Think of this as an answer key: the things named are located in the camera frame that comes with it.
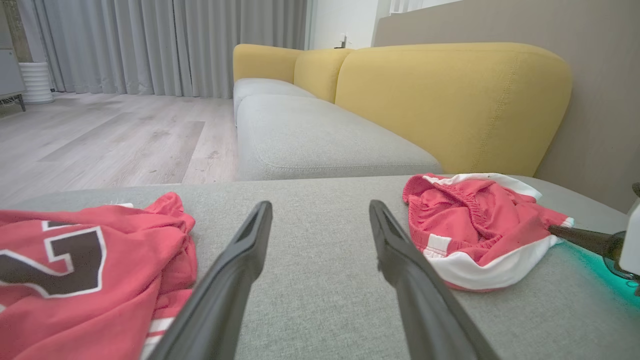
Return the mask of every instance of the white wall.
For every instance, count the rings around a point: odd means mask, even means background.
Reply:
[[[370,47],[378,20],[389,16],[392,3],[407,10],[452,3],[460,0],[309,0],[309,49],[340,46],[340,34],[347,34],[346,47]]]
[[[340,34],[348,34],[347,47],[371,46],[378,0],[315,0],[311,49],[340,46]]]

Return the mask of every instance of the red jersey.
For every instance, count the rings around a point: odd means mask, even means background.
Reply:
[[[175,193],[146,209],[0,211],[0,359],[148,355],[191,295],[194,224]]]

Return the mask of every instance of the beige wall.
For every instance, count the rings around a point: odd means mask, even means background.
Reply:
[[[447,42],[521,42],[564,58],[572,100],[536,177],[627,212],[640,181],[640,1],[465,0],[382,18],[374,39]]]

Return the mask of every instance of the black number print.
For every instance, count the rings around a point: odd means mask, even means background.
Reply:
[[[45,298],[71,297],[102,288],[107,248],[99,226],[46,238],[44,247],[49,262],[64,260],[66,272],[51,270],[13,251],[0,250],[0,286],[29,286]]]

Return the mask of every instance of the gray fabric upholstery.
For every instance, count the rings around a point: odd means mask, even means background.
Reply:
[[[245,97],[262,94],[315,97],[310,92],[282,80],[261,78],[240,79],[234,84],[234,116],[237,118],[238,107],[240,107],[240,103]]]
[[[324,100],[254,95],[238,110],[240,180],[439,173],[428,152]]]
[[[149,205],[175,191],[196,219],[202,276],[256,202],[273,203],[264,271],[253,285],[236,359],[408,359],[394,290],[378,272],[371,199],[407,228],[408,176],[252,181],[85,190],[35,198],[19,209]],[[559,186],[519,177],[540,203],[576,226],[612,233],[627,216]],[[491,293],[454,291],[503,359],[637,359],[640,298],[602,260],[567,243],[549,250],[518,284]]]

